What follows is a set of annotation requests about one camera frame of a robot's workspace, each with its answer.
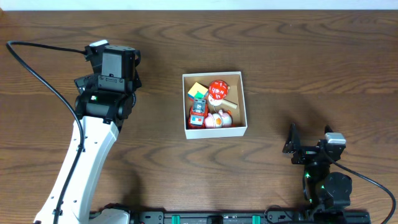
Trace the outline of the pig face rattle drum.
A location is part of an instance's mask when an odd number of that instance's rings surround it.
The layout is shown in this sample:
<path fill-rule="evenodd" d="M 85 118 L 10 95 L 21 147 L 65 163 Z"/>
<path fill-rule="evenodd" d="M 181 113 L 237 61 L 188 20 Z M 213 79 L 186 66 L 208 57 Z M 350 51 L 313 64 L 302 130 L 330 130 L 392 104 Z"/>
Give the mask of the pig face rattle drum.
<path fill-rule="evenodd" d="M 233 108 L 233 109 L 236 109 L 238 107 L 237 104 L 226 100 L 225 99 L 225 95 L 215 94 L 215 97 L 213 97 L 212 94 L 209 94 L 208 95 L 208 101 L 213 106 L 225 105 L 225 106 L 228 106 L 228 107 Z"/>

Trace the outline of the red polyhedral number die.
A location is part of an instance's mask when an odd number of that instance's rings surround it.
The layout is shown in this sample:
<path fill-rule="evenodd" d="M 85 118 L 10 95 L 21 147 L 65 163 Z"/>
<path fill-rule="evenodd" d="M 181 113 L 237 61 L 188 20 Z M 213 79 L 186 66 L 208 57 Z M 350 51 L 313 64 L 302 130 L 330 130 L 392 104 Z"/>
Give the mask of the red polyhedral number die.
<path fill-rule="evenodd" d="M 208 92 L 213 99 L 222 100 L 227 96 L 229 89 L 230 86 L 225 81 L 215 80 L 210 83 Z"/>

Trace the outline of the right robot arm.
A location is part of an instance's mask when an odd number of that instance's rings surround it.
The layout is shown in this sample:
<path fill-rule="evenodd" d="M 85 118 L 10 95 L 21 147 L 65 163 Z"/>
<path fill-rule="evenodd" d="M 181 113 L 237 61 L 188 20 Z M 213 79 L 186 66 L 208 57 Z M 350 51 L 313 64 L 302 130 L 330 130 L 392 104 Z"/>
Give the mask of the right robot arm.
<path fill-rule="evenodd" d="M 351 203 L 352 179 L 341 172 L 331 172 L 333 162 L 341 159 L 346 139 L 341 133 L 325 126 L 325 138 L 316 146 L 303 146 L 299 132 L 292 123 L 282 152 L 291 154 L 291 163 L 303 165 L 303 194 L 310 202 L 305 216 L 311 221 L 329 217 L 335 219 Z"/>

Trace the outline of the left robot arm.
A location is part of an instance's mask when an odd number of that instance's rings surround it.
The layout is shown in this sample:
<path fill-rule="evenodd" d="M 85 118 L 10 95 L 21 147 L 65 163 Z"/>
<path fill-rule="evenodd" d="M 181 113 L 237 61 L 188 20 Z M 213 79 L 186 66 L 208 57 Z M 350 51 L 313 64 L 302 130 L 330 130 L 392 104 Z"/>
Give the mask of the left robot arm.
<path fill-rule="evenodd" d="M 85 48 L 93 74 L 77 78 L 77 121 L 55 185 L 35 216 L 35 223 L 131 223 L 131 213 L 119 205 L 91 212 L 94 192 L 108 152 L 124 120 L 136 104 L 141 87 L 136 67 L 140 51 L 107 40 Z"/>

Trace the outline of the red toy truck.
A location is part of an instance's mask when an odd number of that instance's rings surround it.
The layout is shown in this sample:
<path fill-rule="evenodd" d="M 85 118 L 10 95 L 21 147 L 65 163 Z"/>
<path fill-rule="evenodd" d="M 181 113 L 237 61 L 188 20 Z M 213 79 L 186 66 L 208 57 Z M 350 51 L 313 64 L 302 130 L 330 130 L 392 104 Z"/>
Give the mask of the red toy truck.
<path fill-rule="evenodd" d="M 188 126 L 190 129 L 205 128 L 205 119 L 208 116 L 208 105 L 204 99 L 194 99 L 190 108 L 188 117 Z"/>

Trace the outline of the colourful puzzle cube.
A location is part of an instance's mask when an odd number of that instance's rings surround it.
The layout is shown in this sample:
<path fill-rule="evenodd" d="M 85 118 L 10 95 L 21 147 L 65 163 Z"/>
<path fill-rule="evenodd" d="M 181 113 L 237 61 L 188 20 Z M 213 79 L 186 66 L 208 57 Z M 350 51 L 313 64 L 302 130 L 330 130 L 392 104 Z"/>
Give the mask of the colourful puzzle cube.
<path fill-rule="evenodd" d="M 208 88 L 198 82 L 195 82 L 189 89 L 187 95 L 192 101 L 195 99 L 203 100 L 208 96 Z"/>

